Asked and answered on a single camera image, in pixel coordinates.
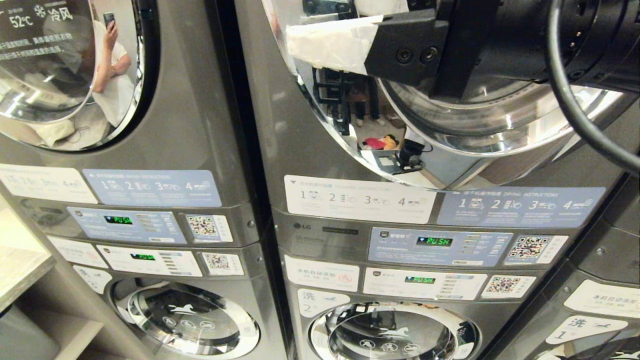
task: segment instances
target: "smartphone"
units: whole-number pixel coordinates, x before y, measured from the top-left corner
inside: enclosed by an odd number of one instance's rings
[[[116,17],[115,17],[115,15],[113,15],[113,13],[104,13],[104,14],[102,14],[102,16],[104,17],[104,25],[107,28],[109,28],[109,23],[110,22],[116,21]]]

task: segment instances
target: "qr code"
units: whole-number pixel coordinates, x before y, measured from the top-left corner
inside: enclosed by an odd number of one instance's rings
[[[227,255],[224,254],[202,254],[204,261],[207,263],[207,267],[210,269],[228,269],[229,260]]]
[[[520,282],[519,277],[512,276],[494,276],[486,287],[484,292],[487,293],[513,293],[516,286]]]
[[[510,258],[538,258],[549,243],[549,238],[537,238],[535,236],[522,236],[509,252]]]
[[[187,222],[195,236],[217,236],[216,223],[212,216],[187,215]]]

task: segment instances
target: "machine door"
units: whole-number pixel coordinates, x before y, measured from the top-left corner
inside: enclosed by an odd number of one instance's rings
[[[112,296],[126,321],[187,357],[235,359],[260,339],[258,324],[240,305],[194,286],[126,279],[114,285]]]
[[[413,302],[362,302],[322,314],[309,330],[322,360],[465,359],[476,328],[445,309]]]
[[[534,360],[633,360],[640,357],[640,330],[608,332],[563,343]]]
[[[410,86],[366,75],[375,49],[393,48],[400,66],[428,64],[430,51],[437,49],[396,53],[398,45],[385,47],[374,38],[379,40],[383,20],[434,11],[429,8],[436,1],[262,3],[291,81],[323,128],[338,146],[389,181],[436,190],[497,186],[549,164],[579,139],[548,85],[478,71],[461,99],[446,101],[431,99],[422,83]],[[630,104],[619,92],[585,86],[572,90],[601,126]]]
[[[2,1],[0,133],[80,151],[133,126],[154,39],[144,10],[137,0]]]

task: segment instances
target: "washing machine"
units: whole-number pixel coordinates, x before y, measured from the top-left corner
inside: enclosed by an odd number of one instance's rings
[[[452,2],[236,1],[302,360],[479,359],[623,173],[575,136],[548,85],[493,69],[454,101],[395,77],[428,62],[395,46],[430,36],[414,13],[442,25],[450,8],[435,3]],[[535,26],[506,31],[521,3],[501,3],[488,51],[506,33],[537,42],[544,9],[531,2]],[[385,47],[394,19],[409,28]],[[400,64],[363,81],[371,49]],[[637,94],[573,91],[637,151]]]
[[[193,329],[165,336],[117,312],[137,335],[157,340],[150,344],[160,359],[166,349],[176,359],[287,357],[229,13],[228,3],[212,1],[0,6],[3,196],[70,263],[93,266],[81,273],[90,284],[147,284],[157,275],[240,314],[237,325],[221,315],[214,337],[198,343]],[[94,242],[134,249],[102,259]],[[200,270],[206,261],[223,271]],[[108,302],[122,289],[104,286],[93,289]]]
[[[624,186],[486,359],[638,357],[638,186]]]

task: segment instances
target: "lg logo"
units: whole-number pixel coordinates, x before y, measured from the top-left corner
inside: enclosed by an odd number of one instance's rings
[[[299,222],[294,223],[293,227],[295,227],[296,229],[311,230],[311,225],[305,225],[305,224],[301,224]]]

